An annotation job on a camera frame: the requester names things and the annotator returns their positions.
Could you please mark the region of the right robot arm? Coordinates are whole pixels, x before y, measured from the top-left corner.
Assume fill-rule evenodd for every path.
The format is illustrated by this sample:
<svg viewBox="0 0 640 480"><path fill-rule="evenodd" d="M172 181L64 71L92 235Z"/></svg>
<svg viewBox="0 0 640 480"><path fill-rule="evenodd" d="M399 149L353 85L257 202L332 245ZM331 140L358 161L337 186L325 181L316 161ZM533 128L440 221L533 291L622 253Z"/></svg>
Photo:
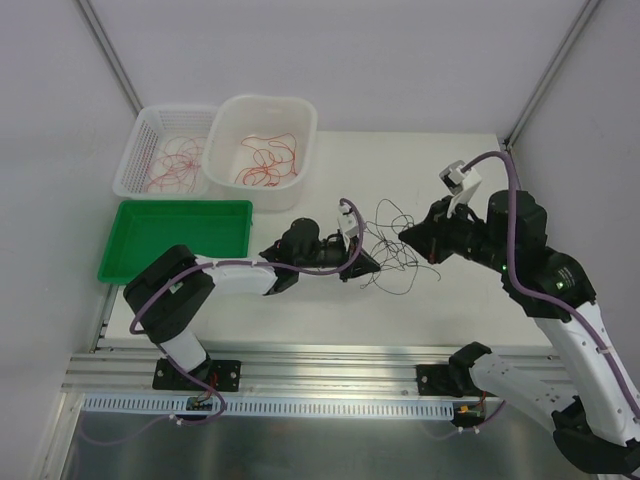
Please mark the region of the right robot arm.
<svg viewBox="0 0 640 480"><path fill-rule="evenodd" d="M638 390L624 373L581 264L547 244L547 212L526 191L491 195L479 219L447 196L401 242L430 264L458 255L500 273L509 298L534 320L559 354L574 387L558 393L486 345L471 342L433 379L442 393L495 394L547 429L560 453L589 474L639 476Z"/></svg>

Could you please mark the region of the left aluminium frame post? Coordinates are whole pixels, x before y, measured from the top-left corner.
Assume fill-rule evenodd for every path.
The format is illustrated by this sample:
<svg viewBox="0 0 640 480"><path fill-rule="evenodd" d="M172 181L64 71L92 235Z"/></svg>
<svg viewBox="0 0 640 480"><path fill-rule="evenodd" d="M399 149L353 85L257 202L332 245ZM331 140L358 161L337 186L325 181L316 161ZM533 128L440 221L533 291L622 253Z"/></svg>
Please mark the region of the left aluminium frame post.
<svg viewBox="0 0 640 480"><path fill-rule="evenodd" d="M144 105L140 100L134 84L122 63L120 56L118 55L113 42L111 41L109 34L93 5L93 2L90 0L75 0L74 5L86 24L93 41L106 62L107 67L129 109L132 111L134 116L137 116L144 108Z"/></svg>

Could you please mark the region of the aluminium frame post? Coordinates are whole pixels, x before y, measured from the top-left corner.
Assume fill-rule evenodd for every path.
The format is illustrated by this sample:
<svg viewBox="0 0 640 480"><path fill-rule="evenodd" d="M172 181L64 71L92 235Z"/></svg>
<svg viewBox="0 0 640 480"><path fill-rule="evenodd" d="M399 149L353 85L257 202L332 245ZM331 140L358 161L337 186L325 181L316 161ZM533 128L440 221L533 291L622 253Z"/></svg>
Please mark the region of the aluminium frame post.
<svg viewBox="0 0 640 480"><path fill-rule="evenodd" d="M134 84L122 63L120 56L118 55L113 42L111 41L109 34L93 5L93 2L90 0L75 0L74 5L86 24L93 41L106 62L107 67L129 109L132 111L134 116L137 116L144 108L144 105L140 100Z"/></svg>
<svg viewBox="0 0 640 480"><path fill-rule="evenodd" d="M524 107L518 114L515 123L504 137L503 147L506 151L511 152L523 135L602 4L602 0L587 0L582 3L542 75L536 82L533 91L527 98Z"/></svg>

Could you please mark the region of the white plastic tub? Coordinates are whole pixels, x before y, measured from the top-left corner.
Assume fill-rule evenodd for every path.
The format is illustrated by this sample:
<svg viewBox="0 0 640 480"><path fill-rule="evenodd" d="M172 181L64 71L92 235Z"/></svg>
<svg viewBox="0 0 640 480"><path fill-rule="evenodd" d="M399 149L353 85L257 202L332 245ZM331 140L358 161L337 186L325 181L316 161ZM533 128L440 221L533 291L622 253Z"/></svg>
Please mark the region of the white plastic tub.
<svg viewBox="0 0 640 480"><path fill-rule="evenodd" d="M302 196L311 169L316 108L299 97L238 95L217 110L201 166L225 200L286 211Z"/></svg>

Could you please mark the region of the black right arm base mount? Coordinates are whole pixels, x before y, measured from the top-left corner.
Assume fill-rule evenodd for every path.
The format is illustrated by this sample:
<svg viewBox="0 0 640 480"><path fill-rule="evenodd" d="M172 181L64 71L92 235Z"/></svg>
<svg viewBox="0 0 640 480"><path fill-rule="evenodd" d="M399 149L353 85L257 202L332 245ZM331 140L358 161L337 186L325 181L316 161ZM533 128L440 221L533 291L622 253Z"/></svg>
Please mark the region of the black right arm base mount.
<svg viewBox="0 0 640 480"><path fill-rule="evenodd" d="M419 364L415 366L415 373L420 396L482 396L467 370L445 364Z"/></svg>

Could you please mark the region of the white perforated basket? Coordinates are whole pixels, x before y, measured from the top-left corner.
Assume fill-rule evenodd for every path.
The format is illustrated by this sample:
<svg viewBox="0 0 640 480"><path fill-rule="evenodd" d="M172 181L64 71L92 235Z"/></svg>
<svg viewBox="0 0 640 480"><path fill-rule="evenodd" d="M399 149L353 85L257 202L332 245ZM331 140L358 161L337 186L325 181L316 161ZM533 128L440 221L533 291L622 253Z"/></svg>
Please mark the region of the white perforated basket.
<svg viewBox="0 0 640 480"><path fill-rule="evenodd" d="M113 193L135 200L186 200L206 195L201 160L217 108L164 104L143 108L112 183Z"/></svg>

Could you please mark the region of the right aluminium frame post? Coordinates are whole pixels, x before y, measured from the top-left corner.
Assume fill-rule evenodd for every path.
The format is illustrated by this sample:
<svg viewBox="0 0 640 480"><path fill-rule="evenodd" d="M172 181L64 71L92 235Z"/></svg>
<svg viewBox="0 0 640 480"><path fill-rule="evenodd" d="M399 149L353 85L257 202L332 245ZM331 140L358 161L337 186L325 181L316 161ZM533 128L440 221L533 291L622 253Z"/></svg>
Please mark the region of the right aluminium frame post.
<svg viewBox="0 0 640 480"><path fill-rule="evenodd" d="M515 123L504 137L503 147L506 151L511 152L523 135L602 4L602 0L587 0L582 3L542 75L536 82L533 91L527 98L524 107L518 114Z"/></svg>

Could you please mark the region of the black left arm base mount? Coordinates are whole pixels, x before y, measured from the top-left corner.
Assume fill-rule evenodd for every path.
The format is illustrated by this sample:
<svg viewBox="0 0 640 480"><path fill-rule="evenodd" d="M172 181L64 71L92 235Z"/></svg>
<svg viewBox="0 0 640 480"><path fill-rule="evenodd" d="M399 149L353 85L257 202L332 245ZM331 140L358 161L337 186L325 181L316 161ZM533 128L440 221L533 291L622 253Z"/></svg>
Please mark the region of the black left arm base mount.
<svg viewBox="0 0 640 480"><path fill-rule="evenodd" d="M208 359L193 371L190 375L207 385L213 386L218 392L237 392L241 377L242 363L238 360L212 360ZM185 378L170 364L167 359L157 361L153 390L161 391L196 391L201 387Z"/></svg>

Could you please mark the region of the aluminium extrusion rail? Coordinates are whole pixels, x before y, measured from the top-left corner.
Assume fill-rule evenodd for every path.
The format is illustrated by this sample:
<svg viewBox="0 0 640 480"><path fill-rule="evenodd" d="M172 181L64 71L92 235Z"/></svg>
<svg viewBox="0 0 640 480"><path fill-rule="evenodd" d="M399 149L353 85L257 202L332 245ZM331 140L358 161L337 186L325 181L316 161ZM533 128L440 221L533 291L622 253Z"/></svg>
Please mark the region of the aluminium extrusion rail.
<svg viewBox="0 0 640 480"><path fill-rule="evenodd" d="M295 345L213 342L214 359L241 362L239 395L334 399L415 399L416 367L445 364L451 346ZM149 393L159 352L138 340L101 343L68 364L66 392Z"/></svg>

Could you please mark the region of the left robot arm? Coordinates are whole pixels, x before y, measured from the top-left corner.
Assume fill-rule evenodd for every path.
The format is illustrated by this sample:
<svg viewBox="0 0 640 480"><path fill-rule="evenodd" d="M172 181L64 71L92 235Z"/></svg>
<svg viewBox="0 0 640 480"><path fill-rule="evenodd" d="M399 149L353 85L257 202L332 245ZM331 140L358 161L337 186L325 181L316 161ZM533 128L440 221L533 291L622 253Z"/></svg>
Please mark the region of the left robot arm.
<svg viewBox="0 0 640 480"><path fill-rule="evenodd" d="M199 389L209 380L210 356L189 324L209 296L276 295L302 273L336 274L343 282L378 273L380 264L362 248L362 233L354 215L343 214L338 230L324 239L316 221L298 218L252 259L215 260L184 245L171 247L124 289L134 314L130 333L146 336L174 362L176 378Z"/></svg>

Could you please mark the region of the green plastic tray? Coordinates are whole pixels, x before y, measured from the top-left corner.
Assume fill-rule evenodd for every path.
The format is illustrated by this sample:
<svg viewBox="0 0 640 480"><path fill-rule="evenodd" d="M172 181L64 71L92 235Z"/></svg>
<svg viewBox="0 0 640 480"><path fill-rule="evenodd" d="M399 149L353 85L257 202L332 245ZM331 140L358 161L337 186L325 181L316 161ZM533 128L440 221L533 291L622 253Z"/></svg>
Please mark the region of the green plastic tray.
<svg viewBox="0 0 640 480"><path fill-rule="evenodd" d="M244 258L252 217L247 200L125 200L114 217L97 278L125 285L175 245L207 257Z"/></svg>

